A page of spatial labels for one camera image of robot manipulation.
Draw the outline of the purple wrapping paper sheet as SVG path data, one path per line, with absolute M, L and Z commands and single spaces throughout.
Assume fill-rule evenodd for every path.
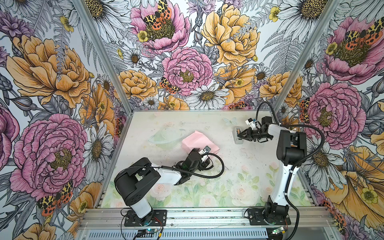
M 207 136 L 205 136 L 199 131 L 195 131 L 194 133 L 182 140 L 181 148 L 185 152 L 189 153 L 193 149 L 202 150 L 206 146 L 211 149 L 210 153 L 213 154 L 218 153 L 220 150 L 220 148 L 216 144 L 214 144 Z

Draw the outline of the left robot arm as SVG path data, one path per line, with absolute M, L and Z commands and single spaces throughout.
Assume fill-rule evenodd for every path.
M 148 158 L 141 158 L 130 167 L 120 171 L 114 179 L 117 192 L 126 206 L 132 209 L 135 217 L 140 220 L 151 218 L 153 208 L 146 199 L 146 194 L 156 184 L 172 186 L 182 185 L 196 171 L 205 171 L 209 167 L 211 148 L 192 149 L 186 160 L 176 163 L 173 167 L 161 167 L 153 164 Z

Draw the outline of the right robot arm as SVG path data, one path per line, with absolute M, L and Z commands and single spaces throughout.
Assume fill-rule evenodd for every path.
M 272 157 L 279 161 L 278 177 L 268 203 L 285 207 L 289 204 L 287 197 L 301 165 L 299 161 L 307 156 L 306 134 L 273 123 L 272 117 L 268 116 L 263 117 L 261 123 L 255 119 L 248 119 L 246 124 L 248 128 L 237 133 L 239 139 L 258 143 L 277 141 L 277 145 L 272 148 Z

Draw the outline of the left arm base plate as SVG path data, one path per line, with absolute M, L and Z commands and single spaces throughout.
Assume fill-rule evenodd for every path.
M 164 227 L 167 221 L 167 210 L 152 210 L 148 215 L 139 218 L 133 210 L 124 215 L 125 227 Z

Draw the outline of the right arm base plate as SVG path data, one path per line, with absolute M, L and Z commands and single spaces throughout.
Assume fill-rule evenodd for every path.
M 289 216 L 281 216 L 272 214 L 265 214 L 264 208 L 248 208 L 243 213 L 243 217 L 249 220 L 251 226 L 261 225 L 290 225 L 291 219 Z

